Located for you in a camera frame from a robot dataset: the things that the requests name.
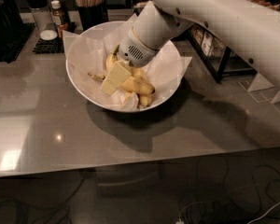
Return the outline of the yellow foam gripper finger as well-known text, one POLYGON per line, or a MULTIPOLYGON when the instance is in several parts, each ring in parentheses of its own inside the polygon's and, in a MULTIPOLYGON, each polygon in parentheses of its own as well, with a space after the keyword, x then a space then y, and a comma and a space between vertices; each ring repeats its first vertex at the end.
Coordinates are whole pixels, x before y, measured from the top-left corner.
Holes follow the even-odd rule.
POLYGON ((115 62, 107 76, 105 77, 100 89, 106 95, 113 94, 130 76, 130 69, 122 61, 115 62))

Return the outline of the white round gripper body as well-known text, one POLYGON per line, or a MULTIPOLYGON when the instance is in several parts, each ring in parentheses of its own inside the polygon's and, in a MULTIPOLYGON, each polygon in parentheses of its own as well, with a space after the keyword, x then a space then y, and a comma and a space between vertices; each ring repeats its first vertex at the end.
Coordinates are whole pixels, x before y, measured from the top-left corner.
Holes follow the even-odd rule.
POLYGON ((134 28, 131 28, 119 42, 119 56, 129 61, 133 67, 139 68, 148 65, 158 52, 145 45, 134 28))

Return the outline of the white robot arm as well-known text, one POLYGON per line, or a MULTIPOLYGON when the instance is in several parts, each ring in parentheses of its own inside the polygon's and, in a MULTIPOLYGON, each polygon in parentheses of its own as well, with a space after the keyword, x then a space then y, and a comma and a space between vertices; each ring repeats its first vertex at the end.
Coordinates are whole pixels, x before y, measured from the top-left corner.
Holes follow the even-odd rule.
POLYGON ((150 0, 119 41, 119 56, 147 65, 197 23, 280 90, 280 12, 248 0, 150 0))

